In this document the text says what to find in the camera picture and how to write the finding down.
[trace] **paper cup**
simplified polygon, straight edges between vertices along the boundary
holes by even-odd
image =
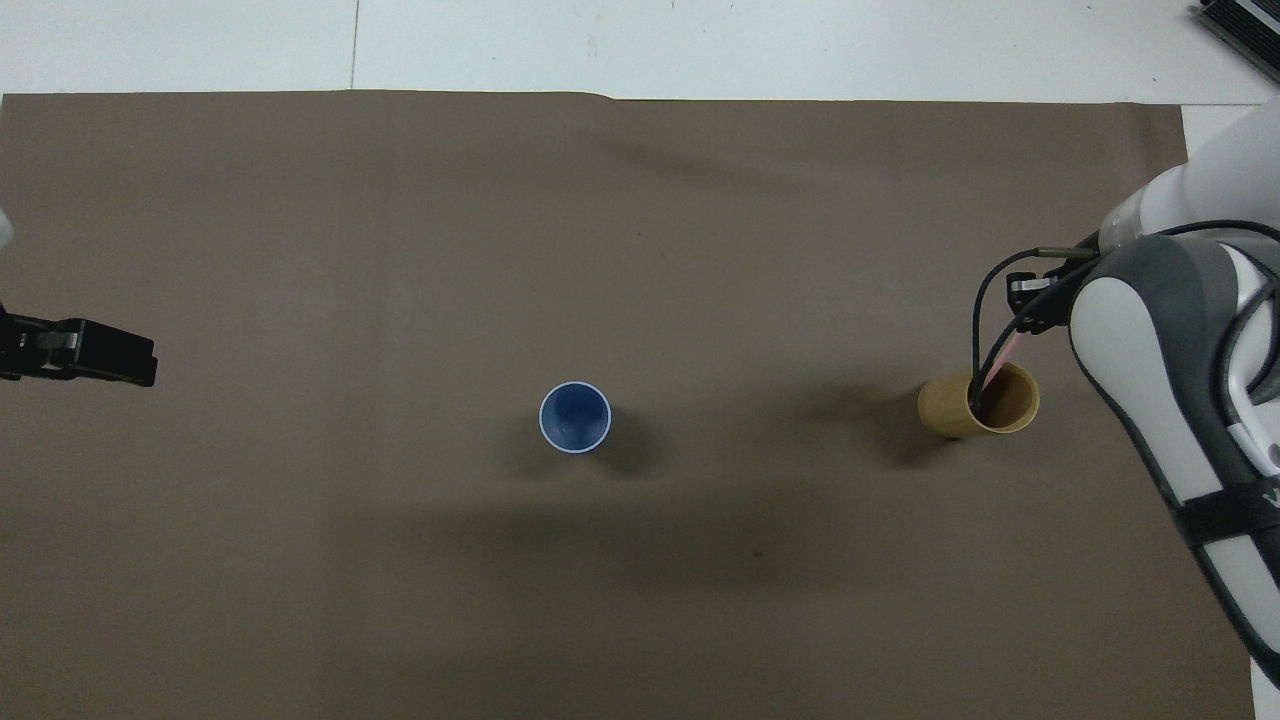
[[[595,450],[613,424],[613,409],[591,383],[558,384],[538,409],[538,427],[552,447],[572,455]]]
[[[969,410],[969,373],[956,373],[920,388],[915,407],[925,428],[948,438],[1002,436],[1036,419],[1039,387],[1025,369],[1012,363],[1001,368],[982,392],[978,416]]]

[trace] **black cable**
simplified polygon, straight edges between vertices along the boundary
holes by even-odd
[[[1276,360],[1280,360],[1280,278],[1257,263],[1253,266],[1271,283],[1271,345],[1267,346],[1267,356],[1262,360],[1262,366],[1258,368],[1258,373],[1253,375],[1253,379],[1249,380],[1249,387],[1245,388],[1249,393],[1249,400],[1253,400],[1253,393],[1258,389],[1258,386],[1271,374]]]
[[[991,373],[991,368],[992,365],[996,364],[996,357],[1000,355],[1000,348],[1005,346],[1005,342],[1009,340],[1009,336],[1014,334],[1014,331],[1018,329],[1018,325],[1023,324],[1023,320],[1029,318],[1030,314],[1034,313],[1037,309],[1039,309],[1041,305],[1048,302],[1048,300],[1055,295],[1057,295],[1059,292],[1061,292],[1062,288],[1071,287],[1071,281],[1088,273],[1097,264],[1098,264],[1098,258],[1094,258],[1093,260],[1089,260],[1088,263],[1084,263],[1079,268],[1062,275],[1061,279],[1059,279],[1050,287],[1042,290],[1039,293],[1036,295],[1036,297],[1030,299],[1030,301],[1027,305],[1023,305],[1023,307],[1014,315],[1014,319],[1010,320],[1007,325],[1005,325],[1005,329],[1001,331],[1000,337],[996,340],[996,343],[991,346],[991,351],[987,354],[987,359],[969,379],[969,409],[974,413],[974,415],[977,415],[982,410],[982,382]]]
[[[980,341],[978,338],[978,328],[979,328],[979,324],[982,322],[982,302],[983,302],[983,299],[987,297],[987,288],[991,287],[991,281],[996,279],[996,275],[998,275],[1000,272],[1004,270],[1005,268],[1012,265],[1014,263],[1016,263],[1019,260],[1025,260],[1027,258],[1036,258],[1036,255],[1038,252],[1039,252],[1039,250],[1036,249],[1036,247],[1033,247],[1030,250],[1023,250],[1021,252],[1014,252],[1009,258],[1005,258],[1004,260],[1001,260],[1000,263],[997,263],[996,266],[992,268],[989,273],[987,273],[987,277],[982,278],[982,282],[978,283],[978,295],[973,299],[973,363],[970,365],[970,370],[973,372],[973,377],[978,375],[978,356],[982,352],[982,350],[979,347],[979,342]],[[969,392],[970,402],[969,404],[973,405],[973,401],[972,401],[972,397],[973,397],[973,386],[972,386],[972,383],[970,383],[970,388],[969,389],[970,389],[970,392]]]
[[[1257,314],[1258,307],[1262,307],[1263,302],[1271,300],[1275,290],[1275,284],[1267,281],[1262,283],[1262,287],[1257,292],[1249,296],[1249,301],[1244,304],[1244,307],[1240,307],[1240,311],[1231,318],[1231,324],[1228,327],[1226,337],[1222,338],[1222,346],[1217,354],[1217,384],[1222,404],[1222,415],[1233,425],[1240,421],[1240,415],[1235,411],[1235,406],[1230,401],[1231,354],[1235,352],[1235,343],[1239,342],[1240,334],[1244,332],[1244,325],[1249,324],[1249,320],[1253,319],[1253,315]]]
[[[1160,231],[1155,234],[1183,234],[1196,231],[1215,231],[1215,229],[1235,229],[1235,231],[1256,232],[1258,234],[1267,236],[1276,242],[1280,242],[1280,231],[1277,231],[1271,225],[1263,223],[1254,223],[1252,220],[1201,220],[1198,223],[1187,223],[1185,225],[1171,227],[1166,231]]]

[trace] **black device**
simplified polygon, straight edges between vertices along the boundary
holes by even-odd
[[[0,305],[0,379],[92,378],[151,387],[154,350],[154,341],[102,323],[13,315]]]
[[[1280,82],[1280,0],[1201,0],[1201,24]]]

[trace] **brown paper mat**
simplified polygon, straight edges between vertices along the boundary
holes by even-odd
[[[0,711],[1244,717],[1064,332],[1025,432],[913,416],[996,260],[1183,159],[1132,105],[5,97],[4,301],[160,375],[0,386]]]

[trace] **white floor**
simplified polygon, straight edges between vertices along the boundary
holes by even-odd
[[[0,0],[0,94],[406,88],[1134,101],[1183,105],[1194,149],[1280,88],[1198,27],[1192,5]],[[1280,719],[1280,693],[1256,667],[1252,676],[1258,717]]]

